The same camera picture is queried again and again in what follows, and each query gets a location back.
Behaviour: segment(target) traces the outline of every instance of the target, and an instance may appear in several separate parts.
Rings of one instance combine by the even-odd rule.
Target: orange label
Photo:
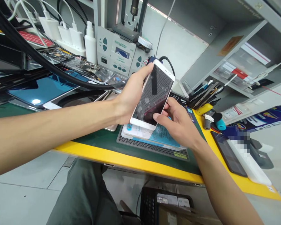
[[[242,38],[243,36],[232,37],[218,53],[218,56],[226,56]]]

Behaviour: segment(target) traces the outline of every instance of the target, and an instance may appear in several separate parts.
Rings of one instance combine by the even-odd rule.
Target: white phone
[[[153,114],[162,113],[174,81],[175,76],[155,59],[152,73],[145,81],[140,101],[134,109],[130,123],[155,130],[157,122],[153,119]]]

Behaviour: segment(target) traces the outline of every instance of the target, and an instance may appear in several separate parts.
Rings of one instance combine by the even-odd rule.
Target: phone screen protector
[[[154,77],[156,78],[157,91],[154,85],[152,88],[151,81]],[[132,117],[156,126],[157,122],[153,119],[153,114],[162,113],[174,81],[156,65],[154,65],[148,79]]]

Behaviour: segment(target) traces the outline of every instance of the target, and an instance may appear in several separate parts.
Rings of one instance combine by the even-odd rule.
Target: red label
[[[30,41],[30,42],[33,42],[33,43],[36,43],[38,45],[42,45],[44,46],[43,42],[41,41],[41,39],[37,36],[37,35],[34,35],[34,34],[30,34],[30,33],[27,33],[25,31],[19,31],[19,34],[26,40],[26,41]],[[53,43],[51,41],[49,41],[48,39],[46,38],[42,38],[43,41],[46,43],[46,45],[49,47],[51,45],[53,45]]]
[[[244,72],[242,72],[240,69],[236,68],[231,73],[237,74],[237,76],[241,79],[245,79],[248,75]]]

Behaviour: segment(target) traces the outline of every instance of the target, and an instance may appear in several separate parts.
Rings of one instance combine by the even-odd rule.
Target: blue phone screen
[[[78,74],[75,71],[68,70],[67,74],[79,80],[88,82],[89,79]],[[43,104],[67,93],[78,86],[72,84],[65,79],[53,74],[38,80],[29,81],[22,85],[16,86],[8,90],[8,93],[23,102],[33,106],[42,106]]]

